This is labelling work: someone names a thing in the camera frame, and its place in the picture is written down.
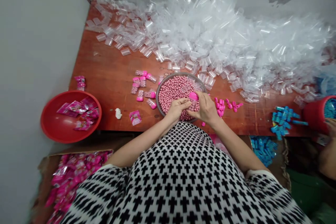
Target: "pink plastic cap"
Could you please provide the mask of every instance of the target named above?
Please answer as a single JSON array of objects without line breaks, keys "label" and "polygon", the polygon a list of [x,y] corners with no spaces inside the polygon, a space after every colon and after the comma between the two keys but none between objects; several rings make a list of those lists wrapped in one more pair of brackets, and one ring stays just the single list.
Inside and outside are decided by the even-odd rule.
[{"label": "pink plastic cap", "polygon": [[198,100],[198,95],[195,92],[190,92],[189,98],[192,100]]}]

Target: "glass bowl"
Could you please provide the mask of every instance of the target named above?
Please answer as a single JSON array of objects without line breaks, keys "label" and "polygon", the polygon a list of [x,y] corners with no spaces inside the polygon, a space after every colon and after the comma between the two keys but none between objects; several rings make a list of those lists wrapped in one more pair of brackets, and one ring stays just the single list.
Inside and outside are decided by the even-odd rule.
[{"label": "glass bowl", "polygon": [[[167,80],[172,79],[172,78],[174,78],[175,76],[187,76],[187,77],[189,77],[189,78],[192,78],[192,79],[195,80],[196,83],[200,83],[200,84],[201,84],[202,92],[205,92],[205,93],[207,92],[207,90],[206,90],[206,88],[205,88],[203,82],[201,82],[201,80],[198,79],[195,75],[192,75],[192,74],[190,74],[190,73],[185,73],[185,72],[173,73],[173,74],[171,74],[171,75],[168,75],[168,76],[167,76],[166,78],[164,78],[163,81],[160,83],[160,85],[158,86],[157,91],[156,91],[156,104],[157,104],[157,107],[159,108],[159,111],[160,111],[161,115],[163,115],[163,116],[165,116],[166,114],[163,112],[163,110],[162,110],[162,108],[161,108],[161,105],[160,105],[160,103],[159,103],[159,92],[160,92],[161,86],[162,86]],[[189,122],[189,123],[192,122],[192,123],[193,123],[193,122],[195,122],[196,120],[197,120],[197,119],[194,118],[194,119],[191,119],[191,120],[189,120],[189,121],[187,121],[187,122]]]}]

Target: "white small figurine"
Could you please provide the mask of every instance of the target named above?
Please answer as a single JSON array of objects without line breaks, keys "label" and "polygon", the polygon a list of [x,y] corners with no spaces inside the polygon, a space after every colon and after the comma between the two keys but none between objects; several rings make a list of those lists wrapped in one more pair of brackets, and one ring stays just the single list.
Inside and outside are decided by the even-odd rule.
[{"label": "white small figurine", "polygon": [[118,109],[118,108],[116,108],[115,109],[115,116],[116,116],[116,118],[119,120],[120,118],[121,118],[121,116],[122,116],[122,114],[121,114],[121,110],[120,109]]}]

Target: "black and white patterned shirt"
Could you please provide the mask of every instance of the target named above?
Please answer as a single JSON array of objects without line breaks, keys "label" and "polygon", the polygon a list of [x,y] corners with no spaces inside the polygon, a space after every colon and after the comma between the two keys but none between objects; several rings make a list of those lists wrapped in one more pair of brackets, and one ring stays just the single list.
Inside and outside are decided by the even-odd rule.
[{"label": "black and white patterned shirt", "polygon": [[132,168],[90,176],[61,224],[310,223],[264,170],[246,179],[200,128],[178,122]]}]

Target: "wooden table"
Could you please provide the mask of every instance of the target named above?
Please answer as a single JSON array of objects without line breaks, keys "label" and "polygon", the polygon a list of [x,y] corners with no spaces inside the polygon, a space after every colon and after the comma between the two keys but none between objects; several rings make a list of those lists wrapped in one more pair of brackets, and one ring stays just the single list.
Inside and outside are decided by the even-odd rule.
[{"label": "wooden table", "polygon": [[[97,17],[102,19],[98,10],[94,7],[96,1],[93,0],[89,9],[87,20]],[[154,76],[171,74],[167,70],[167,62],[157,62],[155,55],[152,54],[148,59],[139,51],[127,56],[122,56],[120,51],[114,47],[105,45],[104,42],[98,42],[96,36],[99,33],[88,30],[83,31],[81,45],[79,47],[77,60],[73,69],[70,81],[70,90],[77,88],[74,76],[84,75],[86,79],[86,91],[93,94],[100,102],[102,107],[102,120],[99,125],[100,130],[113,131],[145,131],[152,125],[160,121],[163,116],[158,109],[152,110],[146,102],[137,102],[136,95],[131,94],[132,78],[135,77],[136,70],[147,70]],[[240,96],[239,91],[232,93],[227,80],[222,80],[219,76],[210,91],[212,99],[228,98],[230,101],[244,103],[238,109],[237,113],[228,108],[225,109],[223,119],[238,135],[273,135],[270,132],[272,127],[271,114],[275,106],[289,106],[298,114],[301,114],[299,107],[293,102],[296,93],[281,96],[274,91],[266,94],[260,103],[249,104]],[[148,91],[150,88],[157,89],[158,84],[147,81]],[[122,118],[118,120],[115,117],[115,109],[121,109]],[[142,122],[132,126],[129,119],[129,113],[139,110]],[[195,125],[201,127],[201,122],[196,121]],[[201,127],[207,133],[213,133],[213,130],[206,125]],[[290,136],[311,136],[313,132],[305,126],[293,125],[289,130]]]}]

